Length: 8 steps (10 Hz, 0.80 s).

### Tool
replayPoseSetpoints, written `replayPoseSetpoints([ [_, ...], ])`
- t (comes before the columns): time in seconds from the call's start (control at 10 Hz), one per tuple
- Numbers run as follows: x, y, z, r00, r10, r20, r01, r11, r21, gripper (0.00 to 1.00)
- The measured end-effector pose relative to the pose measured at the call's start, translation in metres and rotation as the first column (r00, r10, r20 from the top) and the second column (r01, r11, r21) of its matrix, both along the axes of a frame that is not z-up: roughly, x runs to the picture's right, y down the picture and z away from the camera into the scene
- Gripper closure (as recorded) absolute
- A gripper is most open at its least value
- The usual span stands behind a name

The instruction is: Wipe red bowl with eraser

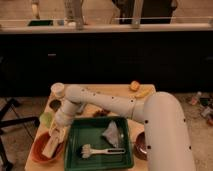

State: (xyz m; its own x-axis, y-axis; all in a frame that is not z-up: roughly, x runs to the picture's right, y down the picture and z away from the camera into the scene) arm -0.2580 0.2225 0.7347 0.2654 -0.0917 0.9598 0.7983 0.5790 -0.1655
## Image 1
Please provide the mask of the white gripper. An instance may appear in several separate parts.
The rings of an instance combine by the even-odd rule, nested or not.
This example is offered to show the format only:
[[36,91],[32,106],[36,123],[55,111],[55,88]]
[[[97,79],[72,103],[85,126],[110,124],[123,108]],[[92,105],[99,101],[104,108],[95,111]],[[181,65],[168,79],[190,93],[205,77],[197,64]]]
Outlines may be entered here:
[[61,127],[55,121],[52,121],[49,129],[49,135],[58,139],[63,139],[66,135],[66,128]]

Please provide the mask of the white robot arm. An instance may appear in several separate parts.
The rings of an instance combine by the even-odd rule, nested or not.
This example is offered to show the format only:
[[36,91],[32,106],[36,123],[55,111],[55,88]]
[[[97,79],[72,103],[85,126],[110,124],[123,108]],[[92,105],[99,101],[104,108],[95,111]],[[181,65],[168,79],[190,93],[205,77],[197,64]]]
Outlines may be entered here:
[[99,94],[71,84],[55,114],[61,127],[74,120],[81,103],[110,110],[144,125],[149,171],[196,171],[185,115],[179,101],[167,92],[155,92],[144,101]]

